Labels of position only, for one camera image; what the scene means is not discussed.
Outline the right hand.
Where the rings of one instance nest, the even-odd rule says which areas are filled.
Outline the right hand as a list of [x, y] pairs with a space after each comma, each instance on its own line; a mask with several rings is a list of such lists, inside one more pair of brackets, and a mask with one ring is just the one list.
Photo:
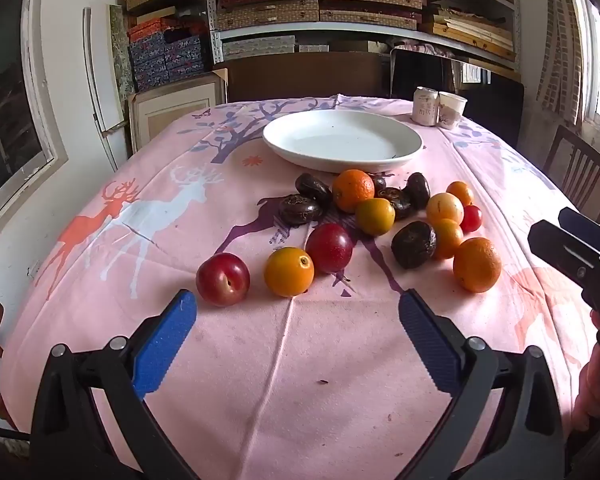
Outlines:
[[600, 418], [600, 344], [594, 344], [591, 359], [579, 376], [579, 393], [571, 414], [572, 428], [586, 431], [592, 418]]

